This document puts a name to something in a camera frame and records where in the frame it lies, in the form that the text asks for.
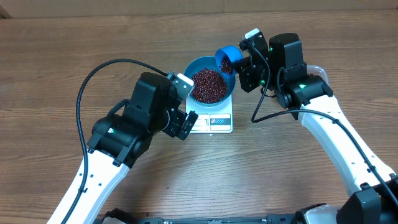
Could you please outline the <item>blue plastic measuring scoop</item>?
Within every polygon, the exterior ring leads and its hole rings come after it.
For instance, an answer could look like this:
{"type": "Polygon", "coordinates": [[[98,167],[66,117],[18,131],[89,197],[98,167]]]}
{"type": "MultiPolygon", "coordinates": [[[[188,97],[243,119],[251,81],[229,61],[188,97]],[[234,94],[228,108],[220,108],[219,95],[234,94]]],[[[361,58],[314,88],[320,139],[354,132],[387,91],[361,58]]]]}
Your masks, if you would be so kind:
{"type": "Polygon", "coordinates": [[[236,71],[233,68],[233,63],[241,59],[243,59],[241,51],[233,45],[219,48],[215,53],[217,68],[222,75],[228,78],[235,76],[236,71]]]}

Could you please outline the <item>red beans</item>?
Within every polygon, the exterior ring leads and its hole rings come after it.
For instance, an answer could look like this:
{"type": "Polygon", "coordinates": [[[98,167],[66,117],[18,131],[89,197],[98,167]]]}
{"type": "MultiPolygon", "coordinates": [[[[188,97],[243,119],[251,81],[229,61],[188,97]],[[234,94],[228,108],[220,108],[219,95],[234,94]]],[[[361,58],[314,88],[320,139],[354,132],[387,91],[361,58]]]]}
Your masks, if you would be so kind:
{"type": "Polygon", "coordinates": [[[203,68],[192,76],[192,80],[195,83],[192,97],[200,103],[217,103],[228,92],[227,83],[216,70],[203,68]]]}

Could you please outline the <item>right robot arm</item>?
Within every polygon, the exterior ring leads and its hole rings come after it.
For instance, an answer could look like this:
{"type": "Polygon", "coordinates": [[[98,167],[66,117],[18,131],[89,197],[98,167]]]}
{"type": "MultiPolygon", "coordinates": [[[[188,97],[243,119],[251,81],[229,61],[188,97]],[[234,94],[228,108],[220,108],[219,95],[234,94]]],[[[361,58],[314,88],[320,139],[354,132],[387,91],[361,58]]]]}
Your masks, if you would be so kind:
{"type": "Polygon", "coordinates": [[[272,90],[283,114],[291,114],[320,143],[336,167],[348,200],[340,207],[325,203],[300,209],[292,223],[396,223],[397,174],[363,141],[340,108],[328,82],[308,71],[295,33],[266,40],[261,31],[246,33],[234,60],[241,88],[272,90]]]}

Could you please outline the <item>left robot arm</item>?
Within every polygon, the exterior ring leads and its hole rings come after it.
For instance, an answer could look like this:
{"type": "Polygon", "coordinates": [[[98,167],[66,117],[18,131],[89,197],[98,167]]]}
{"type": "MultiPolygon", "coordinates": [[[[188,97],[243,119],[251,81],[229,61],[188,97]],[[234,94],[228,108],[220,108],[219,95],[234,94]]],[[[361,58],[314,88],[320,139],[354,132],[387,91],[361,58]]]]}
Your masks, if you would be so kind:
{"type": "Polygon", "coordinates": [[[49,223],[93,223],[111,192],[162,131],[185,140],[198,116],[178,107],[194,89],[185,75],[145,72],[131,99],[122,100],[99,119],[86,142],[87,158],[49,223]]]}

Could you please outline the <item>white digital kitchen scale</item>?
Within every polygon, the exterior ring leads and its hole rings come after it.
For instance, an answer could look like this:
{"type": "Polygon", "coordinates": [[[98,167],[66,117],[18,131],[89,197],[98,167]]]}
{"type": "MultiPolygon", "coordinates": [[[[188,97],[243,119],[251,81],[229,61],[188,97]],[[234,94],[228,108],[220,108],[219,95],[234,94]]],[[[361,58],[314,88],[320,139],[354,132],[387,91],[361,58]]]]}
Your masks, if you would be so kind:
{"type": "Polygon", "coordinates": [[[203,104],[192,97],[186,100],[186,112],[198,115],[191,134],[227,134],[233,131],[233,104],[230,95],[214,105],[203,104]]]}

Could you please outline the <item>teal blue bowl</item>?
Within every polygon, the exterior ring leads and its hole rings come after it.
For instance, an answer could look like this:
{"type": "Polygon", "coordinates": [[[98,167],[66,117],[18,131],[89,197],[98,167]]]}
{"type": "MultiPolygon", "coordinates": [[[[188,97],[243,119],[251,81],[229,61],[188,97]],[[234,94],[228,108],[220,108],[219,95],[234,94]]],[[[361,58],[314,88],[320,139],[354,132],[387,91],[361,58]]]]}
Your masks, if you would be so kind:
{"type": "Polygon", "coordinates": [[[222,75],[221,72],[219,71],[219,69],[217,68],[214,56],[204,56],[204,57],[195,59],[187,66],[187,68],[185,69],[184,75],[186,77],[192,79],[192,76],[196,72],[198,72],[199,70],[201,70],[203,68],[210,68],[210,69],[216,70],[224,78],[225,82],[227,83],[228,92],[227,92],[226,96],[219,102],[222,102],[227,97],[232,95],[232,92],[234,91],[235,85],[236,85],[236,78],[235,77],[228,78],[228,77],[225,77],[224,75],[222,75]]]}

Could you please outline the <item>clear plastic food container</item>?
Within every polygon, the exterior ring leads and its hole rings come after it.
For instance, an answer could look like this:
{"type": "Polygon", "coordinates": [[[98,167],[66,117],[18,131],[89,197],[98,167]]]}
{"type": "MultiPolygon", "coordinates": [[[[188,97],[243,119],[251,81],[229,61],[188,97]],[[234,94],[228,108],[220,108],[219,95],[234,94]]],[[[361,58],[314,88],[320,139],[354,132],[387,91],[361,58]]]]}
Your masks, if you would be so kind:
{"type": "Polygon", "coordinates": [[[328,75],[326,71],[318,65],[307,65],[309,75],[306,86],[319,86],[329,88],[328,75]]]}

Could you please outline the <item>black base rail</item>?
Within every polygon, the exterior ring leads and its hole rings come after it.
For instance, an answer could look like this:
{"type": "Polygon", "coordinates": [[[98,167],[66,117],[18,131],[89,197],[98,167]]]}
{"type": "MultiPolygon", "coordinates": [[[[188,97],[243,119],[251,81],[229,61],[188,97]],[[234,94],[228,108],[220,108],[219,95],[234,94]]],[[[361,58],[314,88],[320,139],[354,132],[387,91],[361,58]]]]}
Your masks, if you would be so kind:
{"type": "Polygon", "coordinates": [[[264,217],[233,217],[233,218],[134,218],[131,214],[118,208],[97,218],[94,224],[336,224],[338,207],[320,203],[312,205],[293,214],[268,214],[264,217]]]}

